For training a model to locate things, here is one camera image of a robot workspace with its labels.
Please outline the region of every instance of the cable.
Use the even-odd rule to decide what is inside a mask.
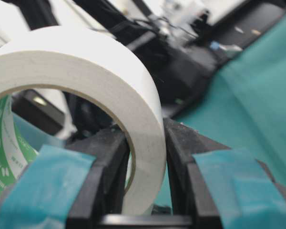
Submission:
[[[145,29],[145,30],[147,30],[147,31],[155,32],[155,31],[152,30],[152,29],[145,28],[145,27],[140,26],[140,25],[132,24],[131,21],[127,21],[127,20],[120,22],[119,24],[113,26],[112,28],[110,28],[110,29],[108,29],[108,30],[107,30],[107,29],[97,29],[97,28],[95,28],[94,26],[92,26],[92,24],[75,8],[75,6],[74,6],[75,3],[74,3],[74,2],[70,2],[69,0],[64,0],[64,1],[65,1],[65,3],[90,27],[90,29],[93,30],[93,31],[96,31],[96,32],[115,33],[115,32],[119,32],[119,31],[123,30],[124,28],[126,28],[126,27],[129,26],[129,25],[132,25],[133,27],[138,28],[138,29]],[[119,12],[113,10],[113,9],[106,9],[106,8],[103,8],[103,9],[106,10],[106,11],[108,11],[108,12],[110,12],[110,13],[114,13],[114,14],[117,14],[117,15],[122,16],[121,13],[119,13]]]
[[[160,20],[160,21],[165,21],[166,23],[168,23],[169,26],[171,26],[172,28],[175,28],[175,29],[180,29],[184,32],[186,32],[187,34],[197,38],[197,36],[193,33],[190,33],[189,31],[185,30],[184,28],[182,28],[181,26],[174,26],[173,24],[171,24],[171,22],[168,20],[168,18],[166,17],[161,17],[161,18],[157,18],[156,20]]]

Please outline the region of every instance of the blue object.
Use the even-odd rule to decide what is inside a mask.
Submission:
[[[37,151],[39,151],[43,145],[57,146],[60,148],[64,148],[65,146],[65,141],[43,132],[16,114],[14,114],[14,122],[22,137]]]
[[[220,47],[220,44],[218,42],[212,42],[210,45],[210,48],[213,50],[217,50],[219,49],[219,47]]]
[[[0,208],[0,229],[63,229],[94,156],[43,146]]]
[[[286,229],[286,201],[248,151],[193,157],[225,229]]]

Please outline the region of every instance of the green fabric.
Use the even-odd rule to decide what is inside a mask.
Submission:
[[[246,147],[286,185],[286,16],[221,69],[203,103],[177,120],[230,147]]]

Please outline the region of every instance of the masking tape roll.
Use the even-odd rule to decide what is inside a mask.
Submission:
[[[159,95],[139,59],[89,29],[35,30],[0,48],[0,98],[36,87],[81,96],[119,124],[133,160],[123,214],[146,213],[162,184],[166,149]]]

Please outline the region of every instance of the wire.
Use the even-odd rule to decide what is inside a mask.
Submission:
[[[122,21],[121,23],[115,25],[114,27],[112,27],[109,30],[107,30],[107,29],[97,29],[82,15],[81,12],[79,12],[79,10],[75,7],[76,3],[74,1],[69,1],[69,0],[64,0],[64,1],[93,31],[113,33],[113,32],[118,32],[118,31],[120,31],[120,30],[122,30],[123,28],[126,27],[126,25],[124,25],[124,23],[126,21]],[[116,12],[114,10],[109,10],[109,9],[106,9],[106,8],[103,8],[103,9],[108,11],[108,12],[110,12],[110,13],[115,13],[115,14],[121,15],[120,13],[118,13],[118,12]]]
[[[171,26],[172,28],[180,29],[180,30],[186,32],[187,34],[189,34],[189,35],[191,35],[191,36],[197,38],[197,36],[196,36],[195,34],[193,34],[193,33],[189,32],[189,31],[185,30],[185,29],[182,28],[181,26],[174,26],[173,24],[171,24],[171,22],[170,22],[170,21],[168,20],[168,18],[166,18],[166,17],[157,18],[156,20],[158,20],[158,21],[165,21],[165,22],[168,23],[168,25]]]

